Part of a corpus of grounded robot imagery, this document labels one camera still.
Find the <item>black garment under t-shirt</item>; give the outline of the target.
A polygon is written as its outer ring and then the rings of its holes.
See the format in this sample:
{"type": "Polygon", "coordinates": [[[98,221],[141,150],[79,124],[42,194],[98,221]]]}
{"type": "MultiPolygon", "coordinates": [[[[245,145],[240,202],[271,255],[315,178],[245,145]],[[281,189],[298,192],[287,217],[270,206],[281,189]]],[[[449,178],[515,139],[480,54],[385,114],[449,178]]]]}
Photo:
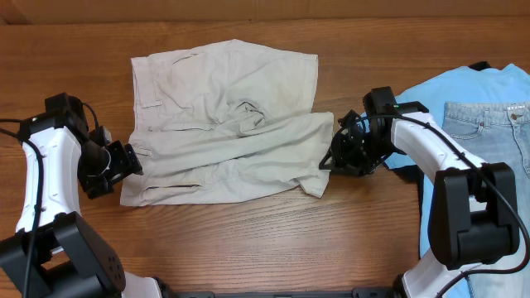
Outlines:
{"type": "MultiPolygon", "coordinates": [[[[418,101],[426,106],[438,125],[442,124],[446,102],[492,103],[494,98],[486,94],[485,88],[499,70],[487,61],[448,70],[417,86],[407,89],[396,97],[398,103],[418,101]]],[[[398,176],[417,184],[418,204],[422,214],[425,188],[432,192],[431,182],[409,156],[393,153],[386,161],[386,167],[398,176]]]]}

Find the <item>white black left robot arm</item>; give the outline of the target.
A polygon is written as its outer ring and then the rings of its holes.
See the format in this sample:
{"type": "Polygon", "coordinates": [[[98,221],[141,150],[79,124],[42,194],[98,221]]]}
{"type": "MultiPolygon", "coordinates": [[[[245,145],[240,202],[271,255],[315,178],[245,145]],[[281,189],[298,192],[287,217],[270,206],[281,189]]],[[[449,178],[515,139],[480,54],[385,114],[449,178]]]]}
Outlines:
{"type": "Polygon", "coordinates": [[[1,268],[27,298],[171,297],[160,279],[126,272],[80,212],[80,191],[95,199],[142,174],[136,152],[104,126],[90,130],[89,105],[78,98],[57,94],[45,106],[13,135],[26,155],[25,202],[15,234],[1,242],[1,268]]]}

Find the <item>light blue t-shirt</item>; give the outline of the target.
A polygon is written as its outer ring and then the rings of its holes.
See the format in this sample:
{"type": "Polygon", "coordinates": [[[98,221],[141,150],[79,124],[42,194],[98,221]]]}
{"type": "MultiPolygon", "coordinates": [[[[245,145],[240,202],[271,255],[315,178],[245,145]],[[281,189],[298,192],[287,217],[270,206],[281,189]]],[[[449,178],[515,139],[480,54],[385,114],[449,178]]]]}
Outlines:
{"type": "MultiPolygon", "coordinates": [[[[529,232],[529,74],[516,65],[502,70],[461,66],[412,87],[398,103],[419,101],[438,125],[488,163],[504,162],[516,178],[518,214],[529,232]]],[[[421,257],[430,248],[427,225],[433,184],[423,180],[421,257]]],[[[529,264],[511,275],[472,275],[446,297],[529,297],[529,264]]]]}

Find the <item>black rail at table edge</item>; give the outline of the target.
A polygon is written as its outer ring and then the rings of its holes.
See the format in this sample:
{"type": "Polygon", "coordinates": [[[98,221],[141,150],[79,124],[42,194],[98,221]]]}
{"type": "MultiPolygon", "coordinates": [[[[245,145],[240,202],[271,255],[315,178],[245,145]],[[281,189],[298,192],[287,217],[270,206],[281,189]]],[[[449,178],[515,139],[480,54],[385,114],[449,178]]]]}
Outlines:
{"type": "Polygon", "coordinates": [[[392,287],[357,287],[350,291],[292,291],[214,293],[212,291],[174,292],[168,290],[163,297],[170,298],[395,298],[400,297],[392,287]]]}

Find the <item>light blue denim jeans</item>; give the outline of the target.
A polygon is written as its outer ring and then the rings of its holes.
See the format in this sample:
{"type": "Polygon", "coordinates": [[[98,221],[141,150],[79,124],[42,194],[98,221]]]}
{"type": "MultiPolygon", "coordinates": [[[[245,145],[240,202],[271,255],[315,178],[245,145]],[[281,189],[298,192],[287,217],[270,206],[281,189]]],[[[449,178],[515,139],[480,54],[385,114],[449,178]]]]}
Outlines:
{"type": "MultiPolygon", "coordinates": [[[[486,162],[484,175],[509,198],[506,169],[513,172],[508,184],[515,188],[517,212],[529,226],[529,103],[447,103],[443,130],[464,149],[486,162]]],[[[473,297],[529,298],[529,267],[509,275],[474,274],[469,277],[473,297]]]]}

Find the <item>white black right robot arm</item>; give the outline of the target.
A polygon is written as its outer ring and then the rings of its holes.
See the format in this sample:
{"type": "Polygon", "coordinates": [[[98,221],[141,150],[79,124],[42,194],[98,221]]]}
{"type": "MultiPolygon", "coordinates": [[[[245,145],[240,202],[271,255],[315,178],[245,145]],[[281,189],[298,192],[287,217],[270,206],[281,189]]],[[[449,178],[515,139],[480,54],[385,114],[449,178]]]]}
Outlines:
{"type": "Polygon", "coordinates": [[[475,274],[512,274],[529,263],[523,257],[508,270],[492,266],[529,244],[517,212],[512,169],[466,151],[435,123],[421,103],[397,103],[389,87],[363,99],[365,115],[349,111],[339,119],[319,167],[335,174],[364,176],[393,153],[410,156],[434,185],[428,224],[430,249],[393,286],[359,287],[354,297],[441,297],[475,274]]]}

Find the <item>beige cotton shorts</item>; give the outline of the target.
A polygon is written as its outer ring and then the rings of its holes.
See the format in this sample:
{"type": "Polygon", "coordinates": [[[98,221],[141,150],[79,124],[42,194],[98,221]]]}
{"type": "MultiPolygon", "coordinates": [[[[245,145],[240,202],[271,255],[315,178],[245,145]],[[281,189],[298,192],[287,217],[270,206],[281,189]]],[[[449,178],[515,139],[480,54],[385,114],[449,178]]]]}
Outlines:
{"type": "Polygon", "coordinates": [[[316,55],[240,40],[135,57],[135,127],[143,173],[125,206],[228,204],[296,187],[321,197],[332,113],[316,113],[316,55]]]}

